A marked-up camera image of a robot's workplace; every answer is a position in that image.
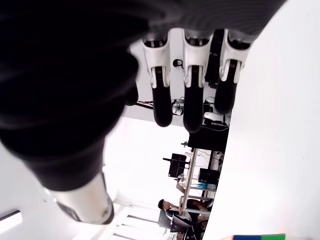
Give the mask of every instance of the black speaker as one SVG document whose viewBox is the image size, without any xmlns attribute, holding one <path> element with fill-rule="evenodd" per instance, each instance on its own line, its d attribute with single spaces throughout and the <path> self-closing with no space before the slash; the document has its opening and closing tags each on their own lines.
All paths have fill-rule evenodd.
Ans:
<svg viewBox="0 0 320 240">
<path fill-rule="evenodd" d="M 217 170 L 200 168 L 198 181 L 200 183 L 217 185 L 219 177 L 220 177 L 220 172 Z"/>
</svg>

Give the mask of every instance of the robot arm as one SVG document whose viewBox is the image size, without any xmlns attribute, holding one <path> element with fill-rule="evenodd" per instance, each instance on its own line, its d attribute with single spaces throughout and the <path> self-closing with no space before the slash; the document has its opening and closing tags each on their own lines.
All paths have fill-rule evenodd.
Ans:
<svg viewBox="0 0 320 240">
<path fill-rule="evenodd" d="M 184 29 L 183 122 L 196 132 L 212 33 L 225 29 L 214 101 L 225 114 L 253 41 L 284 2 L 1 1 L 0 140 L 67 215 L 108 224 L 105 136 L 138 96 L 138 62 L 128 46 L 143 39 L 155 121 L 165 127 L 172 120 L 167 33 Z"/>
</svg>

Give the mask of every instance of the white table surface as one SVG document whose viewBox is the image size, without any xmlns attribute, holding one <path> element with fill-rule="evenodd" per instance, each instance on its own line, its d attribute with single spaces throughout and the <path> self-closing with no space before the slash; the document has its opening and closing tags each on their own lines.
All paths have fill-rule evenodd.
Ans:
<svg viewBox="0 0 320 240">
<path fill-rule="evenodd" d="M 320 2 L 289 0 L 242 70 L 203 240 L 320 239 Z"/>
</svg>

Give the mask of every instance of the dark hair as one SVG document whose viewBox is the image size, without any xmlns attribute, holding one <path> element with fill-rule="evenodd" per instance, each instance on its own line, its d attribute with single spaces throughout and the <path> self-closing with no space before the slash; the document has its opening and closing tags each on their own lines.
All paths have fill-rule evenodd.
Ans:
<svg viewBox="0 0 320 240">
<path fill-rule="evenodd" d="M 158 208 L 164 209 L 164 199 L 161 199 L 158 203 Z"/>
</svg>

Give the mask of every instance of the person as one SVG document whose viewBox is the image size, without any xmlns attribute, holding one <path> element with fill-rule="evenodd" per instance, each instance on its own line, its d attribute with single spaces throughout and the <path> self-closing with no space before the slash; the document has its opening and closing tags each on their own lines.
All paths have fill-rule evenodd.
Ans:
<svg viewBox="0 0 320 240">
<path fill-rule="evenodd" d="M 183 214 L 183 208 L 182 208 L 183 197 L 184 196 L 180 197 L 179 206 L 176 206 L 171 202 L 161 199 L 158 203 L 158 208 L 165 210 L 165 214 L 169 218 L 171 218 L 173 215 L 180 216 Z M 195 199 L 188 199 L 186 202 L 186 208 L 194 209 L 194 210 L 202 210 L 202 211 L 211 211 L 213 203 L 214 203 L 214 199 L 211 199 L 205 202 L 195 200 Z M 192 222 L 194 223 L 198 222 L 199 213 L 189 212 L 189 215 L 191 216 Z"/>
</svg>

